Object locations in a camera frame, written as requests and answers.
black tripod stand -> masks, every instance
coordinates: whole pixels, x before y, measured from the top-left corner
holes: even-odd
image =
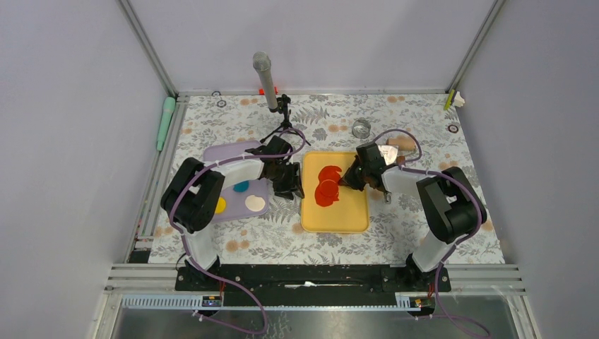
[[[283,115],[283,122],[281,122],[279,127],[277,127],[274,131],[270,132],[270,134],[268,134],[266,137],[262,138],[260,140],[260,143],[264,143],[264,141],[266,141],[266,139],[270,138],[275,133],[281,133],[284,130],[291,129],[293,127],[293,125],[291,124],[291,121],[289,121],[289,106],[288,105],[291,103],[291,98],[289,98],[286,94],[283,94],[277,98],[277,103],[278,103],[277,112],[279,112],[280,114]],[[289,133],[294,134],[296,136],[300,136],[297,132],[294,132],[294,131],[290,131]]]

microphone head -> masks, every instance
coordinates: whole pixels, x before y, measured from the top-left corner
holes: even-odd
[[[271,69],[271,60],[265,52],[256,52],[254,54],[254,69],[258,72]]]

metal corner post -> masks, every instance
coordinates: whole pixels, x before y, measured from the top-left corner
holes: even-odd
[[[499,12],[501,11],[506,2],[507,0],[495,0],[493,2],[493,6],[491,6],[491,9],[489,10],[487,17],[482,22],[482,25],[476,33],[476,36],[474,36],[474,40],[472,41],[470,48],[468,48],[466,56],[462,60],[462,63],[460,64],[460,67],[458,68],[456,75],[453,76],[453,79],[451,79],[451,83],[449,84],[449,87],[446,89],[447,93],[449,93],[449,91],[451,90],[455,90],[462,81],[462,78],[464,77],[466,70],[468,70],[468,67],[470,66],[470,63],[476,55],[476,52],[478,51],[482,42],[485,40],[487,34],[489,33],[489,30],[491,29],[491,26],[493,26],[495,19],[499,15]]]
[[[158,54],[152,46],[152,42],[150,42],[148,34],[146,34],[146,31],[143,29],[143,26],[141,25],[141,22],[137,14],[135,13],[133,6],[131,5],[131,2],[129,0],[117,0],[117,2],[119,3],[121,10],[125,15],[125,18],[131,25],[133,32],[137,36],[137,39],[141,44],[141,48],[143,48],[143,51],[148,56],[150,63],[156,71],[156,74],[160,79],[160,83],[162,83],[162,86],[165,89],[166,93],[170,97],[176,98],[178,94],[177,89],[170,80],[170,77],[168,76],[168,73],[166,72],[164,65],[162,65],[160,58],[158,58]]]

orange tray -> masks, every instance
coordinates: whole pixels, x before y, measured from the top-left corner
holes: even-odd
[[[339,201],[322,207],[316,204],[314,192],[318,175],[325,166],[338,166],[340,175],[350,168],[355,152],[308,152],[304,156],[302,185],[306,197],[302,200],[302,227],[308,232],[362,233],[368,230],[370,218],[366,190],[339,187]]]

white wall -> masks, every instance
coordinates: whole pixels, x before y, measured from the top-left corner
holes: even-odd
[[[116,1],[0,1],[0,338],[83,338],[164,97]]]
[[[509,1],[459,111],[542,337],[596,338],[599,2]]]
[[[132,0],[179,90],[445,89],[493,0]]]

